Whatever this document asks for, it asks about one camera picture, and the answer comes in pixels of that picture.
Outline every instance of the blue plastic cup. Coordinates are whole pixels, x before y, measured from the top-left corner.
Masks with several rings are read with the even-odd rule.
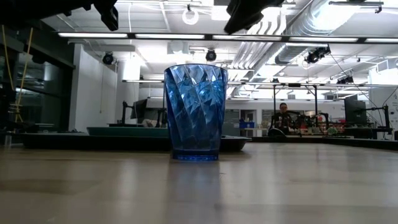
[[[187,64],[164,72],[167,118],[174,159],[218,160],[228,72]]]

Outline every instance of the person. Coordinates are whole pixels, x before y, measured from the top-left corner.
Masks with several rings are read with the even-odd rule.
[[[292,125],[292,117],[287,112],[287,104],[281,103],[279,109],[280,112],[274,115],[274,126],[284,134],[290,134],[289,127]]]

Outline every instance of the metal frame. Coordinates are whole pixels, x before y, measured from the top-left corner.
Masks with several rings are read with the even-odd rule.
[[[137,39],[137,40],[205,40],[227,42],[277,42],[301,44],[397,44],[398,37],[339,37],[339,36],[293,36],[293,35],[226,35],[226,34],[176,34],[176,33],[117,33],[117,32],[72,32],[72,34],[126,34],[125,37],[71,37],[70,39]],[[137,34],[168,35],[164,38],[136,37]],[[184,38],[184,35],[202,35],[203,38]]]

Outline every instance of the table surface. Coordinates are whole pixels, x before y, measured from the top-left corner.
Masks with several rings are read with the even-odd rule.
[[[0,149],[1,223],[397,223],[398,154],[249,143],[218,162]]]

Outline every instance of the ceiling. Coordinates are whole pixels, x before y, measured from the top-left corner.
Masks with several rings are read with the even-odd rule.
[[[196,34],[223,34],[223,28],[226,21],[215,21],[211,19],[211,9],[213,1],[202,1],[205,6],[194,6],[192,8],[199,10],[199,20],[195,25],[188,25],[182,20],[183,10],[186,8],[181,5],[169,5],[162,3],[152,4],[126,4],[116,3],[119,11],[119,30],[118,32],[154,32],[154,33],[196,33]],[[286,14],[287,26],[310,0],[295,0],[296,6],[284,9]],[[330,35],[338,36],[388,36],[393,37],[398,34],[398,4],[386,5],[379,14],[374,13],[375,8],[361,8],[353,14],[342,26],[339,26]],[[62,32],[109,32],[106,26],[101,22],[100,15],[95,9],[86,12],[84,9],[78,9],[72,12],[70,17],[58,15],[44,19],[48,25],[57,31]],[[151,75],[162,74],[163,71],[172,65],[175,65],[175,59],[167,54],[166,40],[91,40],[86,44],[86,49],[90,50],[104,48],[114,45],[133,45],[145,63],[142,64],[141,74],[150,78]],[[206,42],[206,41],[187,41],[188,46],[203,47],[204,49],[215,49],[218,54],[217,61],[212,64],[230,63],[235,58],[241,47],[240,42]],[[293,82],[304,82],[306,80],[316,80],[325,82],[331,76],[341,73],[341,69],[354,71],[354,80],[358,83],[368,80],[368,69],[377,62],[385,60],[386,57],[398,57],[398,45],[367,45],[367,44],[331,44],[332,55],[339,63],[330,56],[322,59],[315,65],[307,68],[303,65],[302,58],[297,57],[290,66],[285,67],[280,72],[274,74],[280,79]],[[186,62],[205,61],[206,52],[195,52],[195,56],[186,58]],[[115,52],[120,60],[130,57],[130,52]]]

